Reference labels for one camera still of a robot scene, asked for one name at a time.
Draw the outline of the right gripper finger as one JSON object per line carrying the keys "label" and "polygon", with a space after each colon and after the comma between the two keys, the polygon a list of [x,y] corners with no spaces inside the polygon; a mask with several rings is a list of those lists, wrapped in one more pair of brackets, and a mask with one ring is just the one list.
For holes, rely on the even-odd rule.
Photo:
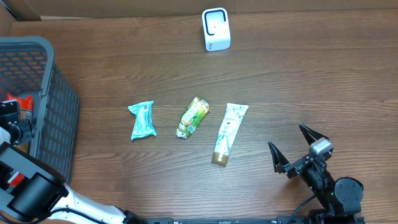
{"label": "right gripper finger", "polygon": [[269,141],[268,146],[271,152],[275,173],[286,173],[286,167],[289,166],[289,161],[272,142]]}
{"label": "right gripper finger", "polygon": [[315,141],[321,138],[329,139],[329,137],[312,130],[303,123],[299,124],[299,128],[309,145],[313,144]]}

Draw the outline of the orange spaghetti packet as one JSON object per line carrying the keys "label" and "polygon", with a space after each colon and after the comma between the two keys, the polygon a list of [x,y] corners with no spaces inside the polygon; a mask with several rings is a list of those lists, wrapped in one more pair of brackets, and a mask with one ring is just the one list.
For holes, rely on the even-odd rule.
{"label": "orange spaghetti packet", "polygon": [[[32,112],[34,109],[34,99],[31,95],[27,95],[25,98],[14,96],[7,92],[7,100],[17,100],[19,104],[19,119],[28,119],[32,121]],[[12,173],[11,178],[8,180],[8,184],[11,187],[16,187],[23,180],[24,175],[15,171]]]}

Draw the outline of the white cream tube gold cap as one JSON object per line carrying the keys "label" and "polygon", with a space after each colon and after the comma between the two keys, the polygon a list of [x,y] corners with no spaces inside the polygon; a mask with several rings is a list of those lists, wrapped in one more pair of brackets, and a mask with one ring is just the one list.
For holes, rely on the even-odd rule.
{"label": "white cream tube gold cap", "polygon": [[226,167],[240,125],[248,110],[248,105],[228,103],[216,138],[212,163]]}

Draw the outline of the green juice carton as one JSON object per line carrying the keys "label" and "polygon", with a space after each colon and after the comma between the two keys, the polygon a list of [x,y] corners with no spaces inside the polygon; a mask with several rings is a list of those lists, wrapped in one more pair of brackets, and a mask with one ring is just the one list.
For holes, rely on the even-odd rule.
{"label": "green juice carton", "polygon": [[180,118],[176,132],[177,137],[188,139],[203,121],[209,110],[209,104],[204,99],[196,96]]}

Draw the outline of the teal snack packet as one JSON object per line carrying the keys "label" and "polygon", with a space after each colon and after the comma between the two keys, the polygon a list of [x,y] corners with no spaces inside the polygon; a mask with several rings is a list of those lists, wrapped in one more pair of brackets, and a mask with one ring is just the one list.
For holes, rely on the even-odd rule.
{"label": "teal snack packet", "polygon": [[153,104],[154,101],[143,101],[127,107],[128,110],[136,116],[131,134],[132,141],[138,138],[145,138],[150,135],[157,135],[152,120]]}

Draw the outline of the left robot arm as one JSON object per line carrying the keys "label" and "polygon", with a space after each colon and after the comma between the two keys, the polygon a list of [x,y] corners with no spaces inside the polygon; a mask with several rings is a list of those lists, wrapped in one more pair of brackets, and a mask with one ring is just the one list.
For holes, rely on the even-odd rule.
{"label": "left robot arm", "polygon": [[103,205],[74,192],[65,178],[16,146],[32,139],[16,100],[1,103],[1,219],[6,223],[145,223],[129,210]]}

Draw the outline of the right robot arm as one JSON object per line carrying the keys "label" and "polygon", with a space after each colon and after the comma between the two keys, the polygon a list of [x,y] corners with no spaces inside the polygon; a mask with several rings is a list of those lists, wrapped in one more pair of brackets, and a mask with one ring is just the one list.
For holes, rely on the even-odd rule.
{"label": "right robot arm", "polygon": [[299,176],[313,192],[289,217],[279,217],[279,223],[364,223],[361,212],[363,184],[352,177],[334,179],[327,171],[326,161],[333,154],[330,138],[305,124],[299,128],[305,137],[308,154],[290,163],[273,142],[268,142],[274,171],[289,179]]}

